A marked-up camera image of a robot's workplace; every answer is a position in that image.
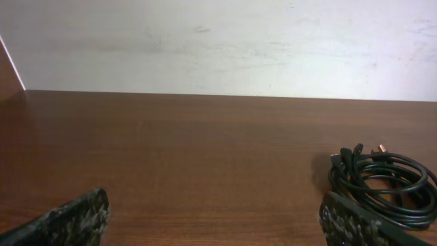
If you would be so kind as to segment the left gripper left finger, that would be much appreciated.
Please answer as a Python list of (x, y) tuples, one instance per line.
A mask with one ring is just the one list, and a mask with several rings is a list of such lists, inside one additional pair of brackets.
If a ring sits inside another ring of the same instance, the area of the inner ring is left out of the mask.
[(98, 188), (2, 233), (1, 244), (99, 246), (108, 220), (108, 195)]

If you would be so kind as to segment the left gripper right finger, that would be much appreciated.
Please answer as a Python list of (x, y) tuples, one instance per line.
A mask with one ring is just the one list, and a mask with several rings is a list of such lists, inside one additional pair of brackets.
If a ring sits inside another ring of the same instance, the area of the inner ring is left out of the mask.
[(320, 205), (319, 222), (328, 246), (431, 246), (331, 191)]

